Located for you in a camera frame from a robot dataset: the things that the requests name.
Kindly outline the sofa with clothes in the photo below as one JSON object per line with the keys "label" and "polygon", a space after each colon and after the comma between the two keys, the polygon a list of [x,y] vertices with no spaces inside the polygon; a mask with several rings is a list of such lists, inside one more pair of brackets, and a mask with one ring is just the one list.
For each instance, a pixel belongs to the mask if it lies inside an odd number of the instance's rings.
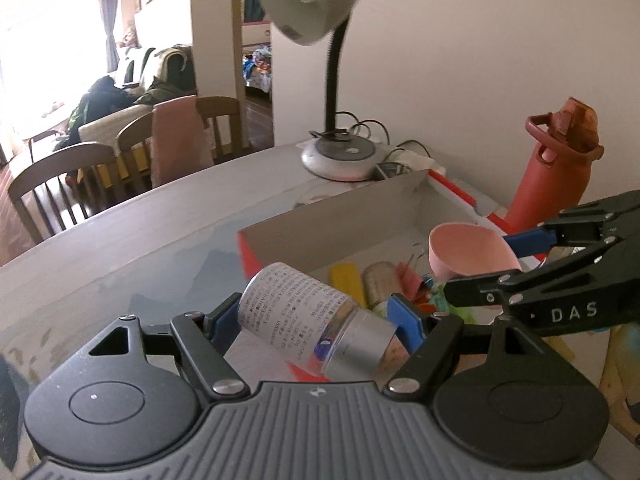
{"label": "sofa with clothes", "polygon": [[118,84],[111,76],[97,80],[82,96],[68,120],[66,133],[55,147],[80,142],[117,146],[118,134],[154,105],[196,92],[192,48],[175,44],[153,49],[137,82]]}

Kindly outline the red cardboard box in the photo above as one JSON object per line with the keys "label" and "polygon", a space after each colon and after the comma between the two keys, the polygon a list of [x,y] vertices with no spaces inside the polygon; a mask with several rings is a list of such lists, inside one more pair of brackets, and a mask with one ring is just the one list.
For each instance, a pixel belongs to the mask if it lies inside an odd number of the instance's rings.
{"label": "red cardboard box", "polygon": [[[372,263],[409,263],[435,278],[428,263],[428,236],[442,223],[472,223],[496,231],[508,243],[508,229],[495,214],[480,216],[464,194],[434,171],[418,171],[372,183],[320,202],[294,208],[239,232],[248,282],[263,268],[285,263],[329,284],[329,268],[351,262],[362,272]],[[521,270],[536,264],[532,252],[508,243]],[[327,380],[296,367],[304,382]]]}

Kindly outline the wooden chair right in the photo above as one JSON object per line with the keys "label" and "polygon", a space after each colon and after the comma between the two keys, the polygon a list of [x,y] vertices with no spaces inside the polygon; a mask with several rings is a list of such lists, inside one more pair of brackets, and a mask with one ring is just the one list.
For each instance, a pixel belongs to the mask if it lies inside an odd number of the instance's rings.
{"label": "wooden chair right", "polygon": [[247,154],[241,112],[240,101],[228,96],[182,96],[130,122],[117,145],[136,190],[144,190],[136,146],[154,188]]}

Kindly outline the green cylindrical toy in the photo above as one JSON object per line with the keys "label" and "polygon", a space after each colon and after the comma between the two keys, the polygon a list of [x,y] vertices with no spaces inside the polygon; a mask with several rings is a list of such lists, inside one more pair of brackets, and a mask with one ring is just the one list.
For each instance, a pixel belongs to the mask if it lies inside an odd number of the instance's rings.
{"label": "green cylindrical toy", "polygon": [[431,298],[428,302],[437,312],[446,312],[457,315],[465,322],[465,324],[475,324],[477,319],[472,308],[458,308],[450,304],[445,298],[444,282],[434,282],[431,284]]}

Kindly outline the dark wooden chair left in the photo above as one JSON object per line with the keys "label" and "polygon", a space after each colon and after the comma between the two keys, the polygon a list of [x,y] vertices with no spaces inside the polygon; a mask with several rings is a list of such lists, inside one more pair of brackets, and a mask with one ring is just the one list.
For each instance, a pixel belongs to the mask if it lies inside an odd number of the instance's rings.
{"label": "dark wooden chair left", "polygon": [[8,194],[34,244],[127,198],[114,150],[93,141],[33,162],[13,179]]}

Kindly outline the pink heart-shaped dish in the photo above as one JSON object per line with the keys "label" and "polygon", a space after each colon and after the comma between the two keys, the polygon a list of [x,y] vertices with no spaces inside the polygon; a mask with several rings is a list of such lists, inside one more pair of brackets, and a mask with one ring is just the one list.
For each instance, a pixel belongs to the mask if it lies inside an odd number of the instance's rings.
{"label": "pink heart-shaped dish", "polygon": [[431,230],[428,263],[439,281],[521,270],[518,257],[500,234],[461,222],[442,223]]}

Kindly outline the pink cloth on chair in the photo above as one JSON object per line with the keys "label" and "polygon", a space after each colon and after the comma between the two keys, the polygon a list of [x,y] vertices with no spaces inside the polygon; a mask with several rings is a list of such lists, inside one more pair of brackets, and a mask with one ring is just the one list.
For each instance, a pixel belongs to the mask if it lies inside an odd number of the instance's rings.
{"label": "pink cloth on chair", "polygon": [[151,171],[154,188],[214,164],[196,102],[196,96],[182,96],[153,107]]}

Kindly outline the yellow cardboard box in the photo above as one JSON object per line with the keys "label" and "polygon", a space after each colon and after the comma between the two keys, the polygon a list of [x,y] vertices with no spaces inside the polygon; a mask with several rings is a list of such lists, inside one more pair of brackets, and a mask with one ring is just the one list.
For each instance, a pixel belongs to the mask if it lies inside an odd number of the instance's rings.
{"label": "yellow cardboard box", "polygon": [[355,263],[342,262],[331,266],[329,268],[329,284],[355,300],[360,307],[366,308],[368,306],[362,278]]}

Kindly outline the clear jar silver lid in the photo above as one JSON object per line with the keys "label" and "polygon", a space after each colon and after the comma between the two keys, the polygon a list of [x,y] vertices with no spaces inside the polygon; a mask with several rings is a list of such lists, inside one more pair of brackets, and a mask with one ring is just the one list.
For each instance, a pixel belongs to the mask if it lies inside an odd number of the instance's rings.
{"label": "clear jar silver lid", "polygon": [[238,319],[289,363],[331,382],[383,385],[409,357],[395,324],[285,263],[250,280]]}

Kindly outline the red binder clip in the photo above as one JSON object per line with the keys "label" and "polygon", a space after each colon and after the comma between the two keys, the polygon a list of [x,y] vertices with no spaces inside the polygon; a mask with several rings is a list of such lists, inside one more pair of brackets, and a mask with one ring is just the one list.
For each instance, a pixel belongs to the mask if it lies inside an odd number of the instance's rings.
{"label": "red binder clip", "polygon": [[423,278],[417,274],[409,263],[400,262],[395,269],[398,278],[401,293],[410,301],[419,296],[420,289],[423,285]]}

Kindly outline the red water bottle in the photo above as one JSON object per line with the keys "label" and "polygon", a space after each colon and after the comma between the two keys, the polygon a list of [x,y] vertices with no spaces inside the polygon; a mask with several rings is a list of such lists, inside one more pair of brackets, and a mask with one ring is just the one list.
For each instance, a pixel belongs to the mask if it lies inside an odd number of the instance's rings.
{"label": "red water bottle", "polygon": [[536,148],[506,213],[506,223],[515,232],[533,229],[577,206],[592,164],[604,154],[596,111],[575,98],[567,99],[557,112],[529,116],[525,130]]}

